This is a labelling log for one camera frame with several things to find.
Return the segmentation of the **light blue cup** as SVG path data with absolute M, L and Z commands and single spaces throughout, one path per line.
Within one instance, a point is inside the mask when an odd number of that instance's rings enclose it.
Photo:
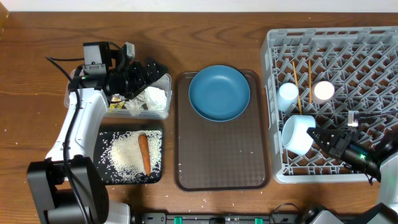
M 291 104 L 296 104 L 299 97 L 299 89 L 294 83 L 284 83 L 277 91 L 277 106 L 282 112 L 286 112 Z

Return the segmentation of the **pink cup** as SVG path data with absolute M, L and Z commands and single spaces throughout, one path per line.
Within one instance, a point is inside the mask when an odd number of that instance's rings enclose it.
M 312 102 L 326 103 L 329 102 L 335 94 L 335 87 L 331 82 L 320 81 L 312 85 Z

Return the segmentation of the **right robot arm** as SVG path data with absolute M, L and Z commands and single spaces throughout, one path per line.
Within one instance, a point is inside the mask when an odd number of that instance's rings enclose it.
M 375 151 L 369 152 L 344 131 L 308 128 L 307 134 L 330 157 L 351 170 L 365 174 L 370 183 L 380 183 L 377 204 L 350 223 L 397 223 L 397 131 L 387 133 Z

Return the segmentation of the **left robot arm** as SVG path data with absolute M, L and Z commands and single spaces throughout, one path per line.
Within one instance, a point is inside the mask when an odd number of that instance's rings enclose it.
M 70 106 L 58 138 L 42 161 L 31 162 L 27 181 L 41 223 L 135 223 L 130 205 L 109 199 L 93 164 L 103 117 L 113 94 L 136 96 L 168 72 L 153 58 L 83 66 L 69 78 Z

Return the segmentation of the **white tissue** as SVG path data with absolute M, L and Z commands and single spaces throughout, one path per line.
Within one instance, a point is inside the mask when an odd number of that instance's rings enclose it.
M 164 90 L 156 87 L 147 87 L 132 100 L 125 102 L 124 107 L 132 115 L 138 115 L 142 111 L 162 111 L 167 106 L 167 97 Z

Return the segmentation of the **dark blue plate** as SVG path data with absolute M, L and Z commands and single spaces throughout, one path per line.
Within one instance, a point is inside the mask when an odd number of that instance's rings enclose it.
M 194 75 L 188 98 L 200 116 L 210 121 L 225 122 L 246 110 L 251 90 L 239 70 L 226 65 L 212 65 Z

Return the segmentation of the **orange carrot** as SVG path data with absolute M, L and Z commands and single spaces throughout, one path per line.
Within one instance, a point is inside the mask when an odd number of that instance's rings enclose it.
M 150 165 L 149 143 L 145 134 L 139 135 L 138 143 L 142 155 L 144 170 L 146 172 L 146 175 L 150 176 L 151 165 Z

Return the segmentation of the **foil snack wrapper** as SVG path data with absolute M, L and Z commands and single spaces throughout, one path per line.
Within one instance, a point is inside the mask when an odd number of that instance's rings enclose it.
M 109 107 L 112 109 L 123 109 L 126 98 L 122 95 L 115 94 L 112 96 Z

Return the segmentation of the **light blue bowl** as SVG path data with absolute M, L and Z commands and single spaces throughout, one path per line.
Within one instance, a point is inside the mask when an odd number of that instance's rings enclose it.
M 315 118 L 308 115 L 293 115 L 284 124 L 282 130 L 282 145 L 285 149 L 297 154 L 306 154 L 313 139 L 308 135 L 307 129 L 316 126 Z

